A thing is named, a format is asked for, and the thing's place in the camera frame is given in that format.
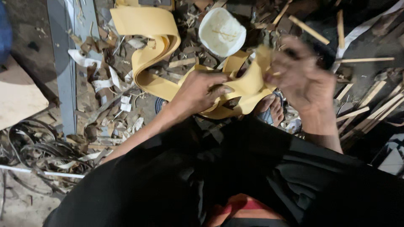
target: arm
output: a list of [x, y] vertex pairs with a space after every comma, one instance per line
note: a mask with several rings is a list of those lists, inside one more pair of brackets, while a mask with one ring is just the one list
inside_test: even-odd
[[316, 65], [317, 57], [300, 40], [284, 36], [281, 42], [295, 57], [275, 53], [272, 67], [280, 76], [269, 74], [264, 79], [277, 85], [299, 112], [306, 140], [343, 153], [332, 104], [336, 77]]
[[228, 81], [228, 79], [225, 74], [191, 72], [173, 100], [164, 106], [149, 124], [129, 137], [108, 155], [103, 163], [128, 153], [132, 148], [149, 138], [164, 132], [193, 114], [210, 108], [217, 97], [232, 92], [232, 89], [227, 86], [217, 86]]

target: white container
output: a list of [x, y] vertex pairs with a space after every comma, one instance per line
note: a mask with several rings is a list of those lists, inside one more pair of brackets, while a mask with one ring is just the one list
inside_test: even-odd
[[209, 11], [198, 33], [202, 44], [221, 57], [236, 53], [246, 40], [246, 28], [223, 8]]

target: hand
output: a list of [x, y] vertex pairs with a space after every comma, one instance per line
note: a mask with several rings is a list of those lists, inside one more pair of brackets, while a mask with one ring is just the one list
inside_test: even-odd
[[222, 85], [227, 81], [229, 77], [225, 74], [192, 71], [166, 107], [182, 119], [203, 112], [209, 109], [219, 96], [233, 92], [232, 88]]
[[272, 68], [280, 76], [266, 75], [264, 80], [277, 85], [300, 115], [332, 110], [336, 77], [317, 67], [317, 57], [297, 38], [283, 36], [282, 45], [296, 57], [276, 52]]

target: white pipe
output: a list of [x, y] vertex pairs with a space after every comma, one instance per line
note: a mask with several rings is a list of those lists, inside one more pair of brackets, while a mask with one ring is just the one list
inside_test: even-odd
[[[5, 165], [0, 165], [1, 169], [6, 169], [6, 170], [13, 170], [13, 171], [18, 171], [18, 172], [25, 172], [25, 173], [32, 173], [32, 170], [28, 169], [23, 169], [23, 168], [17, 168], [17, 167], [12, 167], [12, 166], [5, 166]], [[62, 172], [44, 172], [45, 175], [50, 175], [50, 176], [59, 176], [59, 177], [74, 177], [74, 178], [84, 178], [84, 175], [80, 174], [70, 174], [70, 173], [62, 173]]]

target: fingernail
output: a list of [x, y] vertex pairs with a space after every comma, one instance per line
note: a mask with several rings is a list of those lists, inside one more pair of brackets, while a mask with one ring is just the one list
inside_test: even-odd
[[234, 92], [234, 89], [232, 89], [231, 87], [226, 87], [226, 88], [225, 88], [225, 93], [226, 93], [226, 94], [232, 93], [232, 92]]

